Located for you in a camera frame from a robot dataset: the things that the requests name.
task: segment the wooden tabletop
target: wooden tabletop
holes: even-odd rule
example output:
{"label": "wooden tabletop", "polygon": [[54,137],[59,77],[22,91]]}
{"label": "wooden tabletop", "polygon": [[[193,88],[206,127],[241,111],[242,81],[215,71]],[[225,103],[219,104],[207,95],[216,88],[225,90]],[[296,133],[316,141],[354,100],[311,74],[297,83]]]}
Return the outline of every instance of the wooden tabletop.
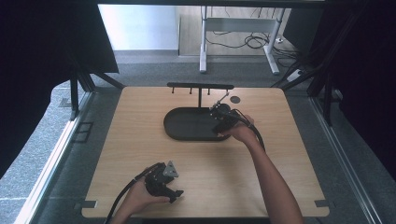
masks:
{"label": "wooden tabletop", "polygon": [[[286,97],[280,89],[235,88],[223,103],[255,119],[268,156],[290,186],[305,217],[325,217],[328,207]],[[225,91],[203,91],[203,107]],[[241,101],[233,104],[230,97]],[[163,118],[172,109],[198,105],[198,90],[128,87],[120,97],[83,208],[84,217],[106,217],[114,200],[136,175],[172,161],[179,173],[168,188],[184,193],[174,203],[154,204],[139,217],[267,217],[253,162],[232,137],[220,142],[183,142],[166,135]]]}

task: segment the desk leg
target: desk leg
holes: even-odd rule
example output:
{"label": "desk leg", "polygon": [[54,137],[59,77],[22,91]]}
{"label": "desk leg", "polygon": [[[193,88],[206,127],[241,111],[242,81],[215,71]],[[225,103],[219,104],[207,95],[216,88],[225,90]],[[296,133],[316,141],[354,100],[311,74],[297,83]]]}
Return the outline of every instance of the desk leg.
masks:
{"label": "desk leg", "polygon": [[271,33],[270,42],[268,43],[268,46],[264,46],[265,55],[267,56],[268,63],[270,64],[271,70],[274,75],[279,75],[279,69],[277,68],[276,62],[272,55],[272,49],[275,44],[277,33],[279,32],[280,24],[282,24],[283,14],[285,14],[285,8],[281,8],[279,13],[277,14],[274,29]]}
{"label": "desk leg", "polygon": [[204,12],[203,12],[203,17],[202,17],[201,52],[200,52],[200,57],[199,57],[199,71],[200,71],[200,73],[206,72],[206,18],[207,18],[206,12],[207,12],[207,7],[204,7]]}

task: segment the floor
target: floor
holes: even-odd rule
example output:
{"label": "floor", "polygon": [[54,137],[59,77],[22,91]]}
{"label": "floor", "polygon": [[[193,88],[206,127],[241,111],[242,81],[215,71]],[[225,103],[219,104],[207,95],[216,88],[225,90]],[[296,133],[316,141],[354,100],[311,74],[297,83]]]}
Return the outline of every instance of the floor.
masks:
{"label": "floor", "polygon": [[[219,76],[220,80],[224,80],[230,77],[223,77],[219,67],[225,70],[227,64],[244,63],[245,70],[251,65],[253,70],[249,71],[254,73],[257,69],[254,69],[253,65],[266,63],[266,59],[261,56],[261,53],[241,53],[242,55],[229,56],[230,54],[235,55],[232,52],[224,53],[225,56],[210,56],[208,57],[208,63],[210,63],[208,69],[211,69],[209,70],[211,73],[201,75],[198,72],[198,67],[196,67],[196,71],[193,70],[198,62],[196,53],[188,53],[187,50],[182,55],[178,55],[172,50],[116,51],[117,62],[119,67],[124,69],[121,72],[125,76],[109,75],[125,85],[159,86],[162,85],[161,81],[164,81],[165,78],[146,79],[141,77],[136,82],[137,78],[134,79],[128,74],[132,71],[131,69],[143,69],[142,71],[151,69],[149,71],[152,71],[152,74],[158,75],[161,71],[154,72],[154,69],[161,69],[163,65],[169,64],[169,66],[174,66],[173,71],[182,70],[182,73],[194,74],[194,78],[198,78],[197,80],[201,80],[200,78],[203,76],[211,75]],[[286,69],[287,67],[281,67],[282,72],[285,72]],[[265,71],[262,72],[262,76],[268,78],[262,85],[270,85],[280,78]],[[112,112],[114,112],[120,97],[120,90],[100,78],[92,78],[97,88],[87,103],[89,110],[83,111],[84,118],[82,119],[83,124],[86,125],[93,122],[94,128],[90,141],[84,143],[84,139],[88,136],[86,136],[84,127],[79,126],[73,135],[71,146],[64,153],[64,159],[59,161],[60,168],[53,174],[52,181],[47,183],[49,189],[44,193],[42,204],[38,204],[38,210],[32,223],[53,223],[55,221],[70,223],[71,220],[77,220],[76,223],[103,223],[102,219],[87,220],[80,216],[80,208],[84,206],[84,193],[89,187],[95,168],[94,162],[85,161],[97,161],[100,156]],[[254,82],[239,81],[241,86],[255,84]],[[333,126],[328,127],[321,121],[318,111],[316,111],[320,109],[320,97],[317,99],[307,98],[304,92],[307,84],[309,83],[287,91],[286,95],[323,192],[329,199],[327,205],[331,208],[331,215],[325,218],[309,217],[305,220],[306,223],[396,223],[396,216],[393,212],[396,206],[394,203],[396,200],[395,181],[390,178],[374,153],[348,124],[338,109],[337,102],[332,104]],[[2,223],[14,223],[26,200],[29,199],[52,150],[56,147],[59,136],[70,118],[69,92],[67,82],[53,90],[51,104],[46,115],[26,144],[22,154],[0,180],[0,219]],[[83,100],[84,97],[84,92],[79,88],[79,99]],[[377,214],[377,217],[367,218],[365,212]]]}

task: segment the gray carpet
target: gray carpet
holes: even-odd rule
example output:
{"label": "gray carpet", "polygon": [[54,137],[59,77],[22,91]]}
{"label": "gray carpet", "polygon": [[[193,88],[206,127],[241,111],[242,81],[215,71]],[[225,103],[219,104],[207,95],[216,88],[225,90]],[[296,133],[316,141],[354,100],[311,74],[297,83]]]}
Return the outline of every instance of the gray carpet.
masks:
{"label": "gray carpet", "polygon": [[[280,79],[270,75],[269,66],[265,63],[209,63],[208,72],[204,75],[199,73],[198,68],[198,63],[121,63],[120,73],[109,75],[127,86],[166,86],[167,82],[202,82],[233,84],[235,87],[269,87]],[[67,149],[33,223],[103,223],[102,219],[84,218],[80,209],[105,142],[120,97],[120,90],[101,79],[93,78],[97,88],[89,102],[90,110],[83,119],[83,122],[92,126],[90,135],[87,141],[75,141]],[[309,80],[287,91],[286,95],[331,212],[327,217],[307,217],[305,222],[368,223],[306,96],[304,90],[308,84]],[[333,105],[332,110],[334,129],[340,136],[348,156],[351,157],[351,162],[356,167],[363,185],[380,211],[379,215],[384,223],[396,223],[396,215],[392,212],[395,210],[395,182],[375,159],[370,148],[343,119],[336,105]],[[53,119],[56,116],[52,115],[45,119]],[[85,137],[87,137],[85,133],[77,133],[74,136],[76,140]],[[19,196],[18,193],[9,196],[22,199],[26,197]],[[1,219],[6,221],[4,223],[12,223],[12,218],[15,218],[6,214],[10,211],[7,207],[11,208],[15,202],[20,203],[18,200],[0,201]],[[171,221],[173,223],[265,223],[262,219],[167,219],[166,223]],[[131,220],[131,223],[141,222],[140,219]],[[144,223],[152,222],[153,220],[144,221]]]}

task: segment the cable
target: cable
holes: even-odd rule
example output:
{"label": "cable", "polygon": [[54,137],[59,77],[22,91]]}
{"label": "cable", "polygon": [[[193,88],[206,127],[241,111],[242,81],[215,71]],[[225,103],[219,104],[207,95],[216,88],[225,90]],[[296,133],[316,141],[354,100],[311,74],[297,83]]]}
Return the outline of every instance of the cable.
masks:
{"label": "cable", "polygon": [[139,180],[141,177],[150,173],[155,167],[159,166],[160,164],[161,163],[158,162],[158,163],[155,163],[154,165],[150,166],[149,168],[144,170],[142,173],[140,173],[140,175],[135,176],[134,179],[131,180],[131,182],[129,182],[125,186],[125,188],[122,189],[121,193],[119,194],[119,196],[117,196],[116,200],[114,201],[113,205],[111,206],[110,212],[108,212],[107,218],[105,220],[105,224],[110,223],[110,219],[113,217],[114,210],[116,209],[117,204],[119,203],[120,199],[125,194],[125,192],[128,191],[137,182],[137,180]]}

